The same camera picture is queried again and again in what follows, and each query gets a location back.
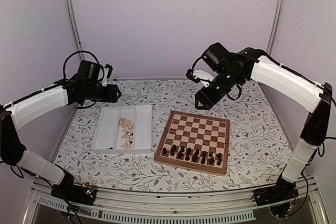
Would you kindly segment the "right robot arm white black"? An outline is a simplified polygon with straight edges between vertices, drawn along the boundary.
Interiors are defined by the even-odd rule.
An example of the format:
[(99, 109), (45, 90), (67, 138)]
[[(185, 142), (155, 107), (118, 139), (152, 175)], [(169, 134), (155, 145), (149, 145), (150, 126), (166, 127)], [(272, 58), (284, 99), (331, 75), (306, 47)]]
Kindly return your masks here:
[(189, 79), (203, 85), (195, 95), (197, 109), (210, 110), (228, 96), (233, 87), (241, 89), (246, 81), (254, 81), (286, 96), (306, 110), (308, 116), (299, 141), (271, 190), (271, 196), (276, 201), (284, 200), (327, 137), (333, 102), (332, 87), (290, 69), (262, 49), (247, 47), (239, 52), (230, 52), (216, 42), (198, 60), (204, 61), (216, 75), (197, 68), (195, 64), (187, 71)]

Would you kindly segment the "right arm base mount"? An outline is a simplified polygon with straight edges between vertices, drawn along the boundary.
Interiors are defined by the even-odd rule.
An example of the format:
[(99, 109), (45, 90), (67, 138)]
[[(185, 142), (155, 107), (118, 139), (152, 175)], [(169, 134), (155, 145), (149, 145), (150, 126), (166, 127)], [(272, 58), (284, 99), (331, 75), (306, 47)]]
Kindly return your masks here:
[[(287, 182), (281, 176), (279, 176), (275, 185), (261, 189), (255, 189), (253, 191), (251, 200), (256, 202), (257, 206), (263, 206), (289, 200), (291, 198), (296, 200), (298, 196), (299, 193), (296, 188), (296, 183)], [(270, 211), (275, 217), (285, 218), (290, 214), (292, 208), (293, 204), (286, 202), (284, 204), (270, 207)]]

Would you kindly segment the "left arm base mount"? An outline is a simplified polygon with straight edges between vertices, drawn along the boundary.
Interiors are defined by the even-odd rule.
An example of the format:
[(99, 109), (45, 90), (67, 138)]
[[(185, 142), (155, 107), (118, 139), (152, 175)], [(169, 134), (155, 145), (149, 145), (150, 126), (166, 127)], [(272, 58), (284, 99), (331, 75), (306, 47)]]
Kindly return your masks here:
[(74, 184), (74, 177), (65, 172), (65, 176), (59, 185), (53, 185), (51, 195), (65, 201), (76, 202), (93, 206), (97, 195), (97, 186), (89, 182), (81, 185)]

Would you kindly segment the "white plastic compartment tray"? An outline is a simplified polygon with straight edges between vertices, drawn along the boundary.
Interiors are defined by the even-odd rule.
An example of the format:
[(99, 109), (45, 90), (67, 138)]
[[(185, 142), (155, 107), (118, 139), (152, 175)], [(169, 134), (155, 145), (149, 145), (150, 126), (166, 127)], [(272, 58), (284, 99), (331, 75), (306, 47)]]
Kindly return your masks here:
[(91, 149), (97, 154), (147, 154), (152, 148), (152, 106), (101, 109)]

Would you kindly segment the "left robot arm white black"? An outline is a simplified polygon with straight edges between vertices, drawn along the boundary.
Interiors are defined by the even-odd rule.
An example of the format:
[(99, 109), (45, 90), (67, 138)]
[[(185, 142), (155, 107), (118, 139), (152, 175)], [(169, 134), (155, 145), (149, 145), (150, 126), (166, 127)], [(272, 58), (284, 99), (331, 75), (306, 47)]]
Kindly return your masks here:
[(1, 107), (1, 161), (58, 185), (58, 192), (67, 200), (78, 195), (78, 188), (67, 179), (70, 175), (45, 158), (30, 151), (20, 141), (18, 132), (46, 114), (73, 104), (84, 107), (86, 101), (115, 103), (121, 91), (108, 84), (111, 65), (83, 60), (71, 78), (63, 76), (54, 84)]

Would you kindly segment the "dark knight chess piece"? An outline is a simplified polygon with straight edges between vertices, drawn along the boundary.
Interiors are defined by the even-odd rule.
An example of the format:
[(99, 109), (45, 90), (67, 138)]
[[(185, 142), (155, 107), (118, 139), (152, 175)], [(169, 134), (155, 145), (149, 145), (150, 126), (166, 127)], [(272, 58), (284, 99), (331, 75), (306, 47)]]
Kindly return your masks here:
[(210, 164), (210, 165), (213, 165), (213, 164), (214, 164), (214, 158), (213, 158), (213, 157), (209, 160), (209, 164)]

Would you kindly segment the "dark rook chess piece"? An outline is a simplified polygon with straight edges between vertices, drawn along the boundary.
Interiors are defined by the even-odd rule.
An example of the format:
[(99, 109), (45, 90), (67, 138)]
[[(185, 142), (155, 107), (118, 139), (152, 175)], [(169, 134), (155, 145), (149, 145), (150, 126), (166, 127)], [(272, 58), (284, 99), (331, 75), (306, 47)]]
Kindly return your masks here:
[(223, 161), (223, 160), (222, 160), (221, 158), (220, 158), (220, 159), (218, 159), (218, 161), (217, 161), (217, 165), (218, 165), (218, 166), (220, 166), (220, 165), (221, 165), (221, 163), (222, 163), (222, 161)]

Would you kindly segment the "wooden chess board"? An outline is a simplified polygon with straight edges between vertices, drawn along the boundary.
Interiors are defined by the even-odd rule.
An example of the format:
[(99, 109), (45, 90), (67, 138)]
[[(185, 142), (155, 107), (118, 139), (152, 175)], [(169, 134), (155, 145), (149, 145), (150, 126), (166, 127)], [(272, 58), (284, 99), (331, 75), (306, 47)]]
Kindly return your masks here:
[[(228, 147), (229, 147), (230, 121), (227, 119), (210, 116), (196, 115), (185, 112), (173, 111), (170, 114), (160, 143), (156, 150), (154, 161), (159, 164), (188, 169), (194, 172), (224, 176), (227, 173)], [(174, 156), (170, 155), (172, 145), (176, 145)], [(180, 148), (184, 146), (182, 158)], [(167, 149), (167, 155), (162, 154), (163, 148)], [(185, 160), (188, 148), (191, 148), (190, 160)], [(192, 156), (199, 149), (197, 162), (192, 162)], [(207, 151), (205, 164), (201, 164), (202, 152)], [(210, 165), (209, 152), (214, 154), (214, 164)], [(218, 153), (222, 153), (221, 165), (217, 165)]]

